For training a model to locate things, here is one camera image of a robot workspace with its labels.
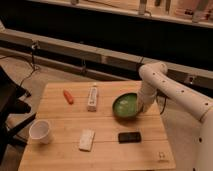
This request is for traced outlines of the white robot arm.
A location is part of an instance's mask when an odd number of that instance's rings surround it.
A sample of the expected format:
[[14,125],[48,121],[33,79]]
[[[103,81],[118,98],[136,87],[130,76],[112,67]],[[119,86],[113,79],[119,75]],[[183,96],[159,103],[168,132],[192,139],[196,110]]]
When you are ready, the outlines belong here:
[[164,62],[148,63],[139,68],[142,83],[137,93],[137,111],[146,112],[158,90],[182,106],[202,124],[193,169],[213,171],[213,99],[172,80],[167,72]]

